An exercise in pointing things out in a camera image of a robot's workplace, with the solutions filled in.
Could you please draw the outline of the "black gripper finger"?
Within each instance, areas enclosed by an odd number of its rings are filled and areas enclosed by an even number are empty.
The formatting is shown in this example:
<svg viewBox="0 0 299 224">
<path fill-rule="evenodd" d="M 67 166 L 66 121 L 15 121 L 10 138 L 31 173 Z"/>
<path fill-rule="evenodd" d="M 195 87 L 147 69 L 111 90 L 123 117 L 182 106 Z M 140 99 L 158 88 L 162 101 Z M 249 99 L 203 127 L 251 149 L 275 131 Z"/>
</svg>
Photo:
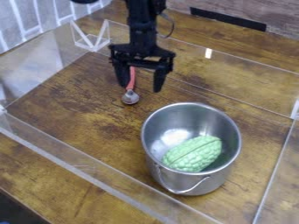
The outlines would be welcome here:
<svg viewBox="0 0 299 224">
<path fill-rule="evenodd" d="M 154 72 L 154 91 L 156 93 L 162 91 L 167 74 L 168 70 L 166 67 L 158 68 Z"/>
<path fill-rule="evenodd" d="M 128 85 L 128 82 L 131 81 L 130 78 L 130 65 L 127 63 L 123 63 L 120 61 L 114 62 L 114 68 L 116 72 L 116 79 L 119 85 L 126 88 Z"/>
</svg>

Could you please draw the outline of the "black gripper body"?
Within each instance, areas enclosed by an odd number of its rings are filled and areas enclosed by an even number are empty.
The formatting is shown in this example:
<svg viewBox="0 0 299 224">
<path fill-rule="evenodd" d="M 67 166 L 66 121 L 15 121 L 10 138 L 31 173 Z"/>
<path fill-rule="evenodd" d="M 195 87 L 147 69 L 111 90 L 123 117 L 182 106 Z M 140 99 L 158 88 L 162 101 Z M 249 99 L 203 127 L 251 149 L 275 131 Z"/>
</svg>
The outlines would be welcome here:
<svg viewBox="0 0 299 224">
<path fill-rule="evenodd" d="M 175 53 L 156 44 L 156 22 L 131 23 L 130 41 L 126 44 L 111 44 L 111 62 L 127 63 L 134 67 L 156 70 L 166 67 L 174 70 Z"/>
</svg>

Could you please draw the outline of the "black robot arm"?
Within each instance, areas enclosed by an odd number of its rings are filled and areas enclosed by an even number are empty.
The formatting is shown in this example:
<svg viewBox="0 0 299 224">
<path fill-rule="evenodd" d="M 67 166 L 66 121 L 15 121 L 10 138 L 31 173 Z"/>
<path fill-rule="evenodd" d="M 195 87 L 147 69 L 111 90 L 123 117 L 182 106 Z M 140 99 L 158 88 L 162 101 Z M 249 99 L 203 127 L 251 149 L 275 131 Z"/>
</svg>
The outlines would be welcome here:
<svg viewBox="0 0 299 224">
<path fill-rule="evenodd" d="M 175 53 L 156 44 L 156 17 L 163 14 L 166 0 L 126 0 L 130 43 L 111 44 L 111 63 L 119 85 L 131 81 L 130 67 L 154 70 L 154 91 L 162 91 L 167 74 L 174 70 Z"/>
</svg>

